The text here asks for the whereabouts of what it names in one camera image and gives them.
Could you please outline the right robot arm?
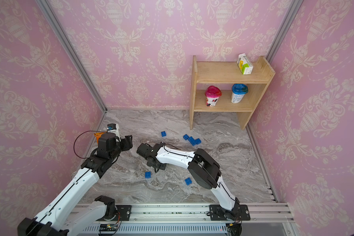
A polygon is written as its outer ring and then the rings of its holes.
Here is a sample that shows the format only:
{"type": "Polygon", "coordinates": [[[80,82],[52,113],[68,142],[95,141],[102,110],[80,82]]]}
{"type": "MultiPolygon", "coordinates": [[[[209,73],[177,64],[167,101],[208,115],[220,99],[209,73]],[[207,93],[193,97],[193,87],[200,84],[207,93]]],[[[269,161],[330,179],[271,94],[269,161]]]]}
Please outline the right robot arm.
{"type": "Polygon", "coordinates": [[[137,154],[156,172],[165,170],[168,164],[187,169],[199,186],[213,193],[227,219],[241,221],[242,210],[238,198],[226,186],[220,165],[205,150],[183,151],[168,147],[164,142],[153,147],[142,143],[137,148],[137,154]]]}

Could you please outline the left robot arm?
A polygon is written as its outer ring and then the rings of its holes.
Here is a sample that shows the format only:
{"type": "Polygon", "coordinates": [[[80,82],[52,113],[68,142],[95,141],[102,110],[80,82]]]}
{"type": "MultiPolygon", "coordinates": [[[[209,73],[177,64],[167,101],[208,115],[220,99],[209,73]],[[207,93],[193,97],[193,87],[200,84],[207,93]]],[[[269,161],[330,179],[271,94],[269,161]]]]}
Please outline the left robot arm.
{"type": "Polygon", "coordinates": [[[69,218],[70,213],[117,161],[121,152],[133,147],[132,136],[120,138],[115,132],[105,132],[98,138],[96,154],[88,157],[71,182],[34,218],[25,218],[17,227],[19,236],[76,236],[96,220],[120,220],[115,200],[97,197],[88,208],[69,218]]]}

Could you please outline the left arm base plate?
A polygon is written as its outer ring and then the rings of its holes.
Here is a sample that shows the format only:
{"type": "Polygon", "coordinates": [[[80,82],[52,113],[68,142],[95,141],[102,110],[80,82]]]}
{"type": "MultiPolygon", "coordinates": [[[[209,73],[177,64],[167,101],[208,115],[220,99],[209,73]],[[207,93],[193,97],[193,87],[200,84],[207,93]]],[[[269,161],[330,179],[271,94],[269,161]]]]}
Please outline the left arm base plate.
{"type": "Polygon", "coordinates": [[[129,221],[131,209],[131,205],[110,206],[97,221],[129,221]]]}

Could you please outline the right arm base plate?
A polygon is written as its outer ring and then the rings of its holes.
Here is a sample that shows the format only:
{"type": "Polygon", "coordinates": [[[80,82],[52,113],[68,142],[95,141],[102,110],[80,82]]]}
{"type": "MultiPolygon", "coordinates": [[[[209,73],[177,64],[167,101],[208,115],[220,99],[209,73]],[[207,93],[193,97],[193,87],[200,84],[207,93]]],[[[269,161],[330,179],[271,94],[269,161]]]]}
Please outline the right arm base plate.
{"type": "Polygon", "coordinates": [[[247,205],[235,205],[233,210],[226,210],[220,205],[209,205],[206,214],[211,221],[250,221],[250,211],[247,205]]]}

